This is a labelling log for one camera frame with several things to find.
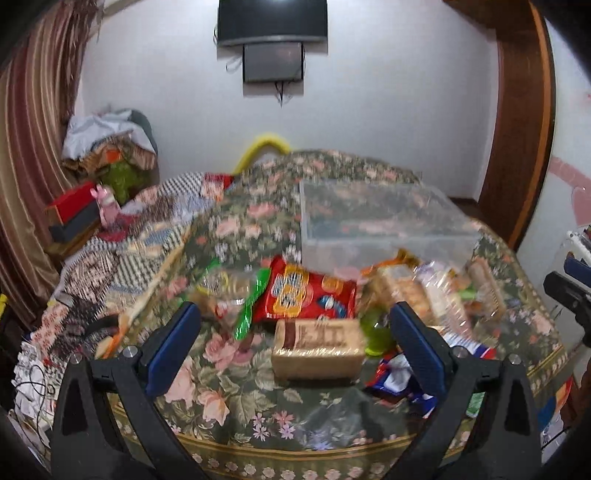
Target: white cloth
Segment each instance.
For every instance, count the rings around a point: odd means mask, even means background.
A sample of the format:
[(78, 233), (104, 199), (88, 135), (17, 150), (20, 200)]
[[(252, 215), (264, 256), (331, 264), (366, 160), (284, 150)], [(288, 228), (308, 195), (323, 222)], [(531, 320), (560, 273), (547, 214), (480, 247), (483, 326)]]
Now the white cloth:
[(84, 157), (95, 142), (113, 135), (128, 134), (129, 139), (144, 150), (152, 153), (154, 147), (150, 139), (139, 125), (130, 122), (131, 110), (119, 113), (106, 113), (102, 116), (73, 115), (68, 124), (62, 158), (77, 160)]

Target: bedspread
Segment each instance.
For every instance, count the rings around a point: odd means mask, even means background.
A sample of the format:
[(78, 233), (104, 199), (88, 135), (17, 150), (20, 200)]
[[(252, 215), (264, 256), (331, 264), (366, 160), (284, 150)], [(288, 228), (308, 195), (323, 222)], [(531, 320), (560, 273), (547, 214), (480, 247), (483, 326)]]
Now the bedspread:
[[(132, 319), (121, 348), (142, 343), (166, 323), (213, 257), (247, 270), (281, 254), (301, 261), (300, 179), (418, 182), (413, 173), (381, 161), (312, 151), (267, 161), (243, 173), (237, 185), (197, 217), (183, 252)], [(570, 372), (567, 355), (514, 253), (485, 225), (474, 257), (483, 258), (509, 307), (491, 334), (499, 358), (516, 352), (528, 369), (538, 408), (555, 395)], [(366, 361), (360, 381), (343, 387), (277, 383), (271, 368), (272, 334), (255, 329), (249, 349), (204, 322), (169, 392), (157, 406), (196, 462), (210, 474), (261, 480), (380, 478), (420, 429), (409, 404), (373, 398), (363, 385), (376, 368)], [(116, 397), (117, 423), (140, 454)], [(466, 419), (448, 455), (465, 445)]]
[[(196, 215), (223, 197), (223, 181), (188, 173), (147, 188), (123, 208), (108, 232), (99, 232), (72, 256), (60, 284), (48, 302), (39, 330), (23, 343), (14, 384), (29, 380), (32, 365), (43, 369), (48, 389), (42, 418), (51, 423), (59, 385), (68, 357), (74, 351), (92, 358), (99, 342), (117, 327), (100, 327), (97, 320), (141, 308), (141, 299), (168, 267), (168, 259), (184, 243)], [(58, 302), (67, 293), (73, 304)], [(42, 381), (39, 369), (36, 381)], [(22, 385), (17, 405), (35, 418), (41, 401), (32, 385)]]

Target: orange trim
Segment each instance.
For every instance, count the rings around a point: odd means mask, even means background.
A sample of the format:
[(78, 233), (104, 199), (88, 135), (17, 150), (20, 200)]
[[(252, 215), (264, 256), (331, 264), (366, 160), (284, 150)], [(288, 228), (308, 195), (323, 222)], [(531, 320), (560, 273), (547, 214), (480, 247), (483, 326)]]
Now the orange trim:
[(538, 191), (538, 185), (540, 183), (540, 177), (544, 172), (542, 172), (543, 167), (547, 164), (546, 162), (546, 153), (548, 147), (548, 134), (550, 132), (550, 117), (552, 112), (552, 79), (551, 79), (551, 69), (550, 69), (550, 51), (548, 50), (548, 39), (546, 36), (546, 30), (543, 23), (543, 20), (540, 17), (536, 7), (534, 7), (530, 3), (531, 13), (534, 17), (535, 23), (535, 30), (538, 33), (538, 40), (540, 41), (540, 54), (542, 60), (542, 72), (543, 72), (543, 79), (544, 79), (544, 97), (543, 97), (543, 104), (544, 110), (542, 112), (542, 127), (540, 130), (540, 142), (538, 143), (538, 153), (536, 155), (535, 167), (534, 167), (534, 174), (531, 177), (530, 185), (527, 191), (527, 197), (525, 198), (525, 202), (519, 213), (519, 217), (517, 222), (515, 223), (515, 227), (511, 232), (511, 236), (509, 237), (509, 247), (515, 248), (519, 238), (522, 236), (523, 228), (525, 226), (526, 221), (530, 218), (531, 209), (534, 204), (534, 200), (536, 198), (536, 193)]

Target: small monitor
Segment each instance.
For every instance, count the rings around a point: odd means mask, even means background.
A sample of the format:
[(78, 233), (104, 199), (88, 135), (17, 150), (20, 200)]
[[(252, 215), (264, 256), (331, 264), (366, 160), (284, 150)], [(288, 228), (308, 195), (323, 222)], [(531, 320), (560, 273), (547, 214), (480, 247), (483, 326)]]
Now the small monitor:
[(326, 41), (327, 0), (220, 0), (217, 44)]
[(304, 79), (304, 46), (297, 42), (244, 45), (244, 83), (300, 82)]

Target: green-edged plastic bag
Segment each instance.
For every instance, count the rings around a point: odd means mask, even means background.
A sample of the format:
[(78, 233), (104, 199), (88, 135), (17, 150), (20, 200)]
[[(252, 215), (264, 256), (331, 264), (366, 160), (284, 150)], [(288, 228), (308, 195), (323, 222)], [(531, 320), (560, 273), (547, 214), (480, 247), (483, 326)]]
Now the green-edged plastic bag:
[(205, 318), (217, 320), (236, 340), (244, 339), (252, 323), (252, 306), (265, 291), (271, 270), (241, 271), (226, 268), (215, 258), (207, 266), (188, 300)]

